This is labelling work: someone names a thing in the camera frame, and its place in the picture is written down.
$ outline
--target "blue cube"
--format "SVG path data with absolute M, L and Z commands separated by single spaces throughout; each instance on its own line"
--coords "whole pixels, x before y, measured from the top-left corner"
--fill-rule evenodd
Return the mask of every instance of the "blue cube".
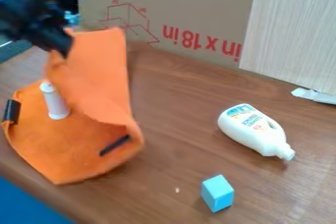
M 234 194 L 234 189 L 223 175 L 217 175 L 201 183 L 201 196 L 212 212 L 232 205 Z

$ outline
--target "plastic bottle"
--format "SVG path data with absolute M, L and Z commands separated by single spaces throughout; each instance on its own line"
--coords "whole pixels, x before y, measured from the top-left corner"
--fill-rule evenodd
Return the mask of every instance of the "plastic bottle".
M 45 103 L 48 107 L 49 117 L 61 120 L 69 116 L 70 109 L 65 100 L 59 95 L 56 88 L 48 81 L 42 82 L 39 89 L 43 92 Z
M 286 143 L 282 127 L 249 104 L 225 110 L 218 118 L 219 128 L 231 139 L 257 151 L 262 156 L 292 160 L 295 151 Z

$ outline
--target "light wood board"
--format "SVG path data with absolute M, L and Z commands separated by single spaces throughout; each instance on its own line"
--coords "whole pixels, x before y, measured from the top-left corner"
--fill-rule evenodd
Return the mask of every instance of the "light wood board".
M 253 0 L 240 68 L 336 94 L 336 0 Z

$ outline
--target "orange towel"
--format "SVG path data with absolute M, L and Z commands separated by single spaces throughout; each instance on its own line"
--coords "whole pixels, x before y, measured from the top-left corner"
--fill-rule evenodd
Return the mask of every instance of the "orange towel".
M 71 115 L 51 120 L 37 82 L 13 96 L 22 103 L 18 124 L 2 123 L 13 149 L 55 184 L 104 174 L 143 146 L 129 103 L 123 32 L 119 28 L 77 32 L 74 38 L 67 60 L 53 51 L 45 69 L 47 79 L 71 108 Z M 99 155 L 123 136 L 130 137 Z

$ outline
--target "table surface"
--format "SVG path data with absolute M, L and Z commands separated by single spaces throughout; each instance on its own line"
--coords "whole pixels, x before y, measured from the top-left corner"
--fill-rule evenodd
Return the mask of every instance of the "table surface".
M 291 84 L 158 51 L 130 53 L 132 105 L 144 150 L 105 176 L 55 187 L 0 135 L 0 175 L 79 223 L 336 223 L 336 108 L 293 97 Z M 33 48 L 0 65 L 0 109 L 42 76 Z M 286 131 L 294 160 L 262 157 L 224 136 L 226 108 L 249 103 Z M 223 174 L 234 205 L 213 214 L 200 183 Z

